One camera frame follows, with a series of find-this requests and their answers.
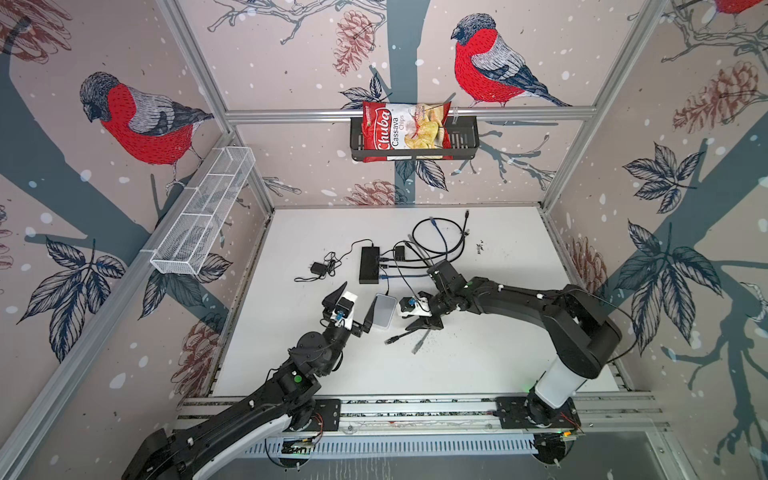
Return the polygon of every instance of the black wire basket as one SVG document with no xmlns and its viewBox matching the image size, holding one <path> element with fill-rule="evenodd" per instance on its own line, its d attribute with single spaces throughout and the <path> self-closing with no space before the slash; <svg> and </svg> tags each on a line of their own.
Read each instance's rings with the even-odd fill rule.
<svg viewBox="0 0 768 480">
<path fill-rule="evenodd" d="M 471 160 L 475 158 L 480 146 L 477 117 L 448 117 L 445 121 L 445 131 L 451 139 L 452 148 L 414 148 L 412 150 L 365 150 L 362 140 L 362 118 L 351 118 L 352 127 L 349 133 L 349 149 L 354 161 L 363 161 L 366 157 L 401 157 L 397 160 L 418 160 L 418 157 L 452 157 L 435 158 L 434 160 Z"/>
</svg>

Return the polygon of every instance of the white table surface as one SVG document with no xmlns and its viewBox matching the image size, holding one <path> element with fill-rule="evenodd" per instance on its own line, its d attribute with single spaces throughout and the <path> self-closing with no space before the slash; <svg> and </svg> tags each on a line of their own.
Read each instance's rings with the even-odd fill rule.
<svg viewBox="0 0 768 480">
<path fill-rule="evenodd" d="M 355 315 L 362 322 L 373 297 L 386 291 L 378 285 L 358 284 L 360 249 L 355 245 L 335 277 L 295 283 L 295 276 L 312 276 L 312 262 L 364 238 L 384 252 L 411 233 L 427 217 L 445 217 L 462 224 L 465 208 L 306 209 L 278 210 L 273 219 L 246 295 L 240 318 L 215 385 L 217 396 L 245 396 L 258 388 L 270 367 L 288 358 L 306 332 L 322 332 L 323 297 L 348 281 L 357 294 Z M 467 247 L 453 264 L 464 278 L 484 276 L 499 283 L 530 289 L 560 289 L 568 283 L 538 212 L 533 207 L 470 208 Z M 458 229 L 439 222 L 452 246 Z M 416 233 L 433 250 L 443 249 L 430 222 Z M 406 249 L 406 257 L 413 253 Z M 389 269 L 397 275 L 396 269 Z M 423 270 L 403 270 L 404 274 Z M 391 279 L 389 294 L 398 300 L 411 296 L 402 279 Z M 436 293 L 429 278 L 409 279 L 414 290 Z M 321 395 L 387 395 L 432 393 L 527 392 L 556 357 L 549 335 L 530 323 L 499 315 L 454 312 L 442 318 L 445 328 L 433 331 L 416 355 L 412 347 L 423 333 L 413 333 L 391 345 L 384 340 L 403 333 L 413 319 L 396 317 L 388 331 L 371 329 L 362 338 L 351 336 L 341 368 L 320 378 Z M 606 367 L 582 392 L 616 391 Z"/>
</svg>

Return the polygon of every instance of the small black device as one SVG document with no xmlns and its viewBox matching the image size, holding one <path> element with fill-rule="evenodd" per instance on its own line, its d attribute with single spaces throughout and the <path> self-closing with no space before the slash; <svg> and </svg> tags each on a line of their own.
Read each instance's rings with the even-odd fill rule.
<svg viewBox="0 0 768 480">
<path fill-rule="evenodd" d="M 363 247 L 360 254 L 360 284 L 379 282 L 379 248 Z"/>
<path fill-rule="evenodd" d="M 395 247 L 395 261 L 396 262 L 404 262 L 406 261 L 406 246 L 405 245 L 398 245 Z"/>
</svg>

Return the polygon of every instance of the red bird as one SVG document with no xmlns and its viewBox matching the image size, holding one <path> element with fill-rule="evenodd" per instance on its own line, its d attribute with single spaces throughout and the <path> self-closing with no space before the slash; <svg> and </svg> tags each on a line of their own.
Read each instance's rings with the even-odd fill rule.
<svg viewBox="0 0 768 480">
<path fill-rule="evenodd" d="M 456 25 L 456 81 L 475 99 L 502 104 L 511 98 L 539 97 L 559 107 L 570 105 L 549 94 L 525 65 L 525 59 L 504 43 L 490 15 L 467 15 Z"/>
<path fill-rule="evenodd" d="M 100 119 L 134 158 L 146 164 L 174 166 L 174 180 L 166 185 L 166 190 L 182 184 L 176 180 L 176 162 L 187 150 L 194 152 L 194 132 L 201 123 L 214 117 L 165 95 L 145 94 L 103 71 L 85 79 L 80 87 L 80 101 L 88 120 Z"/>
<path fill-rule="evenodd" d="M 683 3 L 680 6 L 680 10 L 682 10 L 683 8 L 690 7 L 691 5 L 701 1 L 702 0 L 691 0 L 688 3 Z M 739 19 L 737 18 L 737 15 L 739 15 L 744 10 L 747 10 L 748 8 L 752 8 L 753 6 L 757 5 L 761 1 L 762 0 L 715 0 L 715 12 L 730 13 L 731 15 L 733 15 L 733 23 L 736 25 L 736 27 L 741 27 L 743 25 L 739 24 Z"/>
</svg>

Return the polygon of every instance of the black power adapter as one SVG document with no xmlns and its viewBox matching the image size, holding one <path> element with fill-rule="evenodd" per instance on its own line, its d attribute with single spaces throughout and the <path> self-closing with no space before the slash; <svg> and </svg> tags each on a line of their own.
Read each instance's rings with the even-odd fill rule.
<svg viewBox="0 0 768 480">
<path fill-rule="evenodd" d="M 363 247 L 360 253 L 360 283 L 379 282 L 379 248 Z"/>
</svg>

